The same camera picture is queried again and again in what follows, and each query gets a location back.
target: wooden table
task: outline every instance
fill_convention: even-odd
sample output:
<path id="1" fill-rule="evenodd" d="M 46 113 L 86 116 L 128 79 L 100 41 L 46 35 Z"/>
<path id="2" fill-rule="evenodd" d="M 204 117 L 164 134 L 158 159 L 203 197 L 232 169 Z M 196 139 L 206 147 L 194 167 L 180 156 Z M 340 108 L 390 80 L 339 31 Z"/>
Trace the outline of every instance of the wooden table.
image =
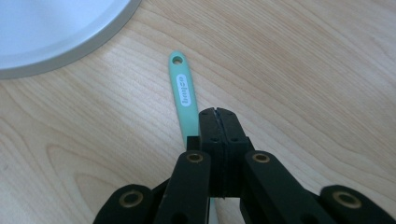
<path id="1" fill-rule="evenodd" d="M 394 1 L 143 0 L 94 53 L 0 80 L 0 223 L 92 223 L 114 190 L 168 178 L 174 49 L 200 110 L 235 112 L 305 188 L 345 185 L 396 217 Z M 238 200 L 217 209 L 243 222 Z"/>

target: wood grain surface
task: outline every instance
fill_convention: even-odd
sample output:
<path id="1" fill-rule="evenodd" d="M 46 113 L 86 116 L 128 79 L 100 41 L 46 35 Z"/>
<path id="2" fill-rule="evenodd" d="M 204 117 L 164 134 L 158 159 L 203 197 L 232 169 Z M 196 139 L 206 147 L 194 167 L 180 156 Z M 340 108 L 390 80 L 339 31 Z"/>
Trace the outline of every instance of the wood grain surface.
<path id="1" fill-rule="evenodd" d="M 167 71 L 189 59 L 200 110 L 238 116 L 315 193 L 340 184 L 396 217 L 396 2 L 143 0 L 94 53 L 0 80 L 0 223 L 92 223 L 184 151 Z M 242 223 L 238 200 L 216 201 Z"/>

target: black plastic part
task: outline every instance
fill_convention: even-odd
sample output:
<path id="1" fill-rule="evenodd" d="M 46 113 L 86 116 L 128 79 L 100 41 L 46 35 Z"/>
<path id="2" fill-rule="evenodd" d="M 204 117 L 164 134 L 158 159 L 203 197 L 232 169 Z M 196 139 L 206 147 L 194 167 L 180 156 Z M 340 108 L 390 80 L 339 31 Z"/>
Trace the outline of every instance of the black plastic part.
<path id="1" fill-rule="evenodd" d="M 210 196 L 240 197 L 243 158 L 253 148 L 237 116 L 226 109 L 208 108 L 199 114 L 199 125 L 200 150 L 212 158 Z M 188 147 L 196 148 L 193 143 Z"/>
<path id="2" fill-rule="evenodd" d="M 251 151 L 245 157 L 244 175 L 268 223 L 335 223 L 288 170 L 268 152 Z"/>
<path id="3" fill-rule="evenodd" d="M 202 151 L 180 155 L 154 223 L 204 224 L 209 209 L 210 156 Z"/>
<path id="4" fill-rule="evenodd" d="M 205 224 L 209 195 L 239 197 L 247 224 L 396 223 L 356 190 L 305 190 L 276 157 L 254 150 L 233 112 L 209 108 L 199 119 L 200 136 L 188 137 L 170 179 L 118 189 L 93 223 Z"/>
<path id="5" fill-rule="evenodd" d="M 93 224 L 149 224 L 152 201 L 150 189 L 139 185 L 125 186 L 110 196 Z"/>
<path id="6" fill-rule="evenodd" d="M 344 186 L 324 188 L 319 201 L 339 223 L 371 224 L 396 221 L 366 196 Z"/>

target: screw hole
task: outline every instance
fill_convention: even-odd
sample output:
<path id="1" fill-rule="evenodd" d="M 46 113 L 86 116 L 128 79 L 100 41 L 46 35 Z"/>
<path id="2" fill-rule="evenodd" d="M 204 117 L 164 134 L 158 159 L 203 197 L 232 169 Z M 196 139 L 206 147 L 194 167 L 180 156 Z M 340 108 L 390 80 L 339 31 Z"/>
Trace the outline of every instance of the screw hole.
<path id="1" fill-rule="evenodd" d="M 187 224 L 189 222 L 189 219 L 186 215 L 182 213 L 176 213 L 172 215 L 171 221 L 172 224 Z"/>
<path id="2" fill-rule="evenodd" d="M 183 59 L 176 56 L 175 58 L 173 58 L 172 63 L 173 64 L 181 64 L 181 63 L 183 63 Z"/>
<path id="3" fill-rule="evenodd" d="M 253 160 L 257 162 L 266 163 L 270 161 L 270 158 L 265 154 L 257 153 L 253 155 Z"/>
<path id="4" fill-rule="evenodd" d="M 138 206 L 143 201 L 143 194 L 137 190 L 131 190 L 121 195 L 119 203 L 124 208 Z"/>
<path id="5" fill-rule="evenodd" d="M 332 194 L 332 197 L 347 208 L 357 209 L 361 207 L 361 200 L 348 192 L 336 191 Z"/>
<path id="6" fill-rule="evenodd" d="M 318 219 L 316 217 L 314 217 L 311 214 L 303 214 L 300 217 L 300 220 L 304 223 L 304 224 L 318 224 Z"/>
<path id="7" fill-rule="evenodd" d="M 187 160 L 190 162 L 200 162 L 204 160 L 204 157 L 200 154 L 190 154 L 187 156 Z"/>

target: white label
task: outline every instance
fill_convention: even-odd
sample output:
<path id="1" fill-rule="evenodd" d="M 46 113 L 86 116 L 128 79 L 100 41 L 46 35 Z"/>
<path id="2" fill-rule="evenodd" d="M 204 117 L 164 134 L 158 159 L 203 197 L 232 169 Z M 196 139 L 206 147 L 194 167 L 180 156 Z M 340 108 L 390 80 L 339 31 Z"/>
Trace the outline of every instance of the white label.
<path id="1" fill-rule="evenodd" d="M 189 85 L 187 84 L 187 78 L 184 74 L 179 74 L 176 77 L 178 95 L 180 96 L 180 102 L 183 106 L 189 106 L 191 104 Z"/>

